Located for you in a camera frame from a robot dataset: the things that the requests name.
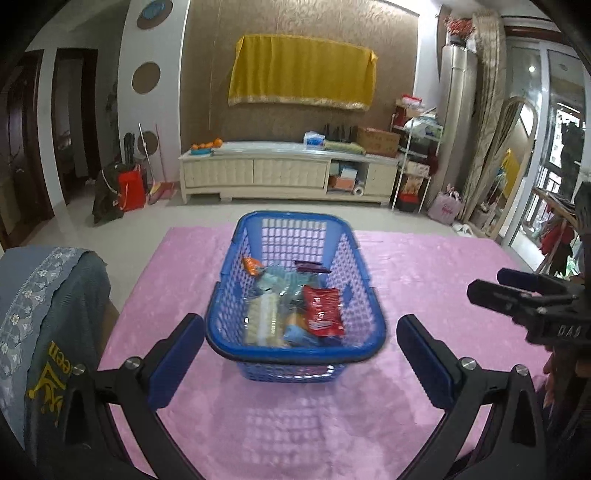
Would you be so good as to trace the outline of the red shopping bag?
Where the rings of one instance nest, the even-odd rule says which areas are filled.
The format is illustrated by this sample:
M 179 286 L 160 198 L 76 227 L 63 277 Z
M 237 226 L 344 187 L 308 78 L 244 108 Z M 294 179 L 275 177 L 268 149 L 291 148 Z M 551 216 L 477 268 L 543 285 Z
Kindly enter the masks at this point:
M 133 169 L 118 175 L 119 208 L 123 212 L 141 209 L 145 204 L 145 191 L 141 169 Z

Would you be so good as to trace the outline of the pink tote bag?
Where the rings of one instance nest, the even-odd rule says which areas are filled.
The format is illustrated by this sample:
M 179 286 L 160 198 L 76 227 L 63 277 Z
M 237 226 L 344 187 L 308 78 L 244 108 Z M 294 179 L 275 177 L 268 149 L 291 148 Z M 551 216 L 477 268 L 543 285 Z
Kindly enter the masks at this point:
M 464 208 L 460 193 L 451 184 L 439 192 L 432 202 L 428 217 L 443 225 L 451 226 Z

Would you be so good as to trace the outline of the white metal shelf rack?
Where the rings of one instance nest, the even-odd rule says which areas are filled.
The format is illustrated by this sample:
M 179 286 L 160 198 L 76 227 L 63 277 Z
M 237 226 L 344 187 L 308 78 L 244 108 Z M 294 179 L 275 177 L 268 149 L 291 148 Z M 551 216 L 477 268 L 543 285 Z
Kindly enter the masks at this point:
M 390 131 L 400 135 L 392 209 L 420 213 L 439 168 L 444 127 L 436 108 L 427 109 L 422 99 L 405 94 L 396 100 Z

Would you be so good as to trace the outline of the orange snack bar wrapper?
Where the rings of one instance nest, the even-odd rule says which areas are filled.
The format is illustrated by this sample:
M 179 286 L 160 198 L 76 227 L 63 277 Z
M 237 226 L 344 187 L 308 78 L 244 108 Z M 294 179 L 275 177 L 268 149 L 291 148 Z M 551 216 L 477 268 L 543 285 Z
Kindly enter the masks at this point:
M 266 267 L 264 267 L 263 263 L 259 260 L 247 256 L 242 258 L 242 267 L 245 272 L 252 277 L 259 277 L 260 275 L 263 275 L 264 270 L 266 270 Z

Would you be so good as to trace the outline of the yellow cloth TV cover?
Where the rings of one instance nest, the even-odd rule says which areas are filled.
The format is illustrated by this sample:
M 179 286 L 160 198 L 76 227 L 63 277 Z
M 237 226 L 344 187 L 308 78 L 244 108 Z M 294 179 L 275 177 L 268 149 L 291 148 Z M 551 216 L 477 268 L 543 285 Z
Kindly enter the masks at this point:
M 296 35 L 249 34 L 235 44 L 228 104 L 288 104 L 367 111 L 377 54 L 366 47 Z

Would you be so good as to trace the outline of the round brown wall disc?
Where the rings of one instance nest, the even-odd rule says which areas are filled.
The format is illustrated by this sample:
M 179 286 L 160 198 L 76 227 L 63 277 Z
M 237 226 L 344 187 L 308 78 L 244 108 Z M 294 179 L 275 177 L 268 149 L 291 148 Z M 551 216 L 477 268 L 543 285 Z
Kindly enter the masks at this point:
M 134 71 L 131 87 L 137 94 L 147 94 L 156 87 L 160 75 L 160 67 L 155 62 L 145 62 Z

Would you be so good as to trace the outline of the cardboard box on cabinet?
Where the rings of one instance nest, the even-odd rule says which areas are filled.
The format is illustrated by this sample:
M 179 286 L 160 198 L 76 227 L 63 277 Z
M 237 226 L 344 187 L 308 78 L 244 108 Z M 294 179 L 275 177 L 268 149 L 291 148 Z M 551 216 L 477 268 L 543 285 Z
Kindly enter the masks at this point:
M 356 129 L 356 144 L 359 144 L 367 154 L 394 158 L 398 155 L 401 135 L 374 128 L 358 127 Z

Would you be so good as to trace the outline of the white slippers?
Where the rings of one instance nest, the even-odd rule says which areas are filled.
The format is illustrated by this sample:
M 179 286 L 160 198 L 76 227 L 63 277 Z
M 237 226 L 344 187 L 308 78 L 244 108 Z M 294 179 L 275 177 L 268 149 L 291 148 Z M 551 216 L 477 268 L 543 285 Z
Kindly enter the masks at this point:
M 461 237 L 465 238 L 477 238 L 477 235 L 474 233 L 472 228 L 464 223 L 454 222 L 452 225 L 453 231 Z

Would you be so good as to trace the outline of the blue Doublemint gum pack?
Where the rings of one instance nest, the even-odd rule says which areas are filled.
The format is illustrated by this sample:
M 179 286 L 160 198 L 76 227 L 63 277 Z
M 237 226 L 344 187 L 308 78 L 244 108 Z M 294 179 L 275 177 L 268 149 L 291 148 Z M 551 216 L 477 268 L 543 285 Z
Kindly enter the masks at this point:
M 318 337 L 298 325 L 287 325 L 283 333 L 283 341 L 291 347 L 315 348 L 320 345 Z

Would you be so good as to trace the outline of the green-edged cracker pack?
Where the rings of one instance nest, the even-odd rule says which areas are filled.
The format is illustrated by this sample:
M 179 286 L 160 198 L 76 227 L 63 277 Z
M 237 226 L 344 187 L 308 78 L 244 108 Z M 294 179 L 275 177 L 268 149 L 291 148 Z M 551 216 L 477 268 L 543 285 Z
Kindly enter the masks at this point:
M 280 296 L 266 292 L 247 302 L 245 345 L 279 347 L 281 343 Z

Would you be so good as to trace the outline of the dark wooden door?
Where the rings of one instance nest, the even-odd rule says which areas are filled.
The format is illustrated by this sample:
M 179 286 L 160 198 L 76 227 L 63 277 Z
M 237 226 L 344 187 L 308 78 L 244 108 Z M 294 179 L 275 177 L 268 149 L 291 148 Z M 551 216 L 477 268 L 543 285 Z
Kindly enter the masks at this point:
M 1 246 L 17 247 L 54 216 L 38 137 L 43 53 L 25 53 L 1 87 Z

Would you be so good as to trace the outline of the small red snack packet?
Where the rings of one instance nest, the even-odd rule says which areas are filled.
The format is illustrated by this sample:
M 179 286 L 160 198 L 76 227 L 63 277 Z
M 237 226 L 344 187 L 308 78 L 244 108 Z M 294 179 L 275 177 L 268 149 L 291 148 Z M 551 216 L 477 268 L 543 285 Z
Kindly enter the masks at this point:
M 317 337 L 344 337 L 339 289 L 305 285 L 303 295 L 308 331 Z

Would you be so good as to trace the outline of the cream TV cabinet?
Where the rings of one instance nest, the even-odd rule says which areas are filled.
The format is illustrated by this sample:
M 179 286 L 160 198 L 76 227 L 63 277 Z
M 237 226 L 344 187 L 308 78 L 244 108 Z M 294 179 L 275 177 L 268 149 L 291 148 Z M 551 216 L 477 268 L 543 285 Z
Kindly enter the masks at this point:
M 386 206 L 399 161 L 373 154 L 310 149 L 290 142 L 228 142 L 179 158 L 181 198 L 373 203 Z

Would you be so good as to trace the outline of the purple snack packet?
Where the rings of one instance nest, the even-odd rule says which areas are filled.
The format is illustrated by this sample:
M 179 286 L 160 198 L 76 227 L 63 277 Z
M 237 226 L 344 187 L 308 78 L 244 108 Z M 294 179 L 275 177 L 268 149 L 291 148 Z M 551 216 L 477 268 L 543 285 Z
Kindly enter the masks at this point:
M 329 267 L 319 262 L 297 260 L 294 261 L 294 266 L 298 273 L 329 274 L 332 272 Z

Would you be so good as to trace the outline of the blue plastic basket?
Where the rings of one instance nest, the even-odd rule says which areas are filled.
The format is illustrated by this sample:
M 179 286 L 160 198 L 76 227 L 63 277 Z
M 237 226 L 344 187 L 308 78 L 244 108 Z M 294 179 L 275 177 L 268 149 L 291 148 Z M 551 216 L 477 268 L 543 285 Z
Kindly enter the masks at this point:
M 249 380 L 318 383 L 375 357 L 387 322 L 345 220 L 254 211 L 232 234 L 205 335 Z

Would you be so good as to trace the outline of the black bag on floor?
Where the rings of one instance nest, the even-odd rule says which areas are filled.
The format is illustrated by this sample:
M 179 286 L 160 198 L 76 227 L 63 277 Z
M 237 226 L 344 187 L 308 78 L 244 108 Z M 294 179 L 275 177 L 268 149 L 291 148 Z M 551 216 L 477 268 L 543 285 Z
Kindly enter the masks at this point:
M 92 219 L 94 225 L 122 218 L 124 213 L 119 206 L 120 188 L 118 176 L 121 163 L 112 162 L 100 170 L 94 188 Z

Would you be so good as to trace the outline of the patterned curtain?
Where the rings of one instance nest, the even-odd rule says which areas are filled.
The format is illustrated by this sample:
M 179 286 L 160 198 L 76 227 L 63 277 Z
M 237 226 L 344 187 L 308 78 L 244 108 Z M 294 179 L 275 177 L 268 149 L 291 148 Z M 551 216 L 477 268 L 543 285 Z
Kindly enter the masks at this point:
M 500 121 L 506 87 L 507 47 L 501 16 L 492 10 L 473 15 L 480 87 L 477 89 L 477 142 L 464 189 L 462 221 L 468 221 L 484 181 L 487 158 Z

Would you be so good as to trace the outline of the pink quilted table cover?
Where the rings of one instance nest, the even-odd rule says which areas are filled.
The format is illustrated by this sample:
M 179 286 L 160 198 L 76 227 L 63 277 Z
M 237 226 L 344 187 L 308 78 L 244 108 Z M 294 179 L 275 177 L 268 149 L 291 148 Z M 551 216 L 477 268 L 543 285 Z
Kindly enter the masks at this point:
M 231 227 L 176 227 L 106 258 L 120 316 L 101 360 L 146 354 L 189 312 L 204 313 Z M 509 319 L 472 306 L 470 282 L 492 280 L 516 257 L 490 240 L 381 231 L 356 235 L 389 324 L 408 313 L 460 357 L 541 373 L 546 351 Z M 250 381 L 200 349 L 159 411 L 186 457 L 209 479 L 394 479 L 439 422 L 396 340 L 327 383 Z

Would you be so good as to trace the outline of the tall air conditioner unit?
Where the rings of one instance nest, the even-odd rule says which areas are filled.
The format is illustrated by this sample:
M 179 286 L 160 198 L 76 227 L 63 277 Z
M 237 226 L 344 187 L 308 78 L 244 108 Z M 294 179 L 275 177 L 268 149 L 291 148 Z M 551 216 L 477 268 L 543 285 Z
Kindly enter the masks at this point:
M 467 162 L 476 85 L 477 56 L 466 47 L 446 45 L 442 53 L 436 114 L 443 134 L 438 153 L 439 168 L 431 182 L 436 193 L 448 184 L 461 189 L 458 180 Z

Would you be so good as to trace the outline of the green folded cloth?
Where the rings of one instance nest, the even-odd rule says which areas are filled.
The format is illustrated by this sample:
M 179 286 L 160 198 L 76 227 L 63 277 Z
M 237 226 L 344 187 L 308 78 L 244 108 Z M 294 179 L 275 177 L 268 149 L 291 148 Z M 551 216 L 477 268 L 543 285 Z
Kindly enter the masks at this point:
M 342 152 L 355 155 L 365 155 L 366 149 L 363 146 L 356 144 L 355 142 L 338 142 L 338 141 L 324 141 L 325 151 Z

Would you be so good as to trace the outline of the teal striped clear snack bag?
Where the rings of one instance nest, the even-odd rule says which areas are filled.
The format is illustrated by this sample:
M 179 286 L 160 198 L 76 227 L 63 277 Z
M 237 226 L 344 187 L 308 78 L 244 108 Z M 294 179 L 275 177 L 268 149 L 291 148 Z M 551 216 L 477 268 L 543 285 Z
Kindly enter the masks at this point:
M 296 270 L 287 270 L 280 265 L 266 267 L 263 275 L 256 277 L 254 289 L 257 293 L 276 293 L 286 302 L 297 302 L 303 298 L 304 285 L 308 276 Z

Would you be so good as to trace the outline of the red yellow snack pouch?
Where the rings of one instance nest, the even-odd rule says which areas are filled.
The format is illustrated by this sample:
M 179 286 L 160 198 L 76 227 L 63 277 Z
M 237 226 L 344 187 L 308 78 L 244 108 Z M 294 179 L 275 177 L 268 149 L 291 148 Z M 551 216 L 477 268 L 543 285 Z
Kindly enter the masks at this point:
M 286 325 L 297 326 L 304 331 L 308 330 L 308 322 L 307 319 L 305 319 L 304 312 L 297 308 L 291 309 L 290 312 L 287 313 Z

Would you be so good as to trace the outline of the broom and dustpan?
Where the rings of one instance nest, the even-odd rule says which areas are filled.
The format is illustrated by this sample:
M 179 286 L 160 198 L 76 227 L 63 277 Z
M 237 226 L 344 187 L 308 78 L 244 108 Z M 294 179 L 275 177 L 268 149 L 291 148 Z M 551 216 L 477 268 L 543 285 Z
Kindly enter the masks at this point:
M 160 137 L 157 126 L 153 131 L 145 130 L 138 124 L 138 150 L 143 155 L 143 166 L 147 178 L 147 203 L 171 200 L 176 193 L 176 184 L 168 181 L 160 152 Z

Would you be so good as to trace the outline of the plate of oranges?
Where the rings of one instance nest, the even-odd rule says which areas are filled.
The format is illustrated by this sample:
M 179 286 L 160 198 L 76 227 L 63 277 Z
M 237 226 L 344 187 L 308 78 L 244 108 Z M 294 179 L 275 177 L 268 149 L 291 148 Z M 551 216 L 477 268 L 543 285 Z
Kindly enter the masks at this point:
M 190 147 L 189 153 L 190 155 L 207 155 L 214 152 L 214 150 L 221 148 L 222 145 L 223 140 L 221 138 L 215 138 L 211 142 L 193 144 Z

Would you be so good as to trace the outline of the blue tissue box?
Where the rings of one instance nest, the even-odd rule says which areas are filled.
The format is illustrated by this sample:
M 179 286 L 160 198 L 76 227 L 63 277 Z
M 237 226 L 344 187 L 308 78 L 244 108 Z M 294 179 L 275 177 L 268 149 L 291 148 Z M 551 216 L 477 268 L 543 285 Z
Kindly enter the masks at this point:
M 325 145 L 325 135 L 315 131 L 304 133 L 304 147 L 307 149 L 322 149 Z

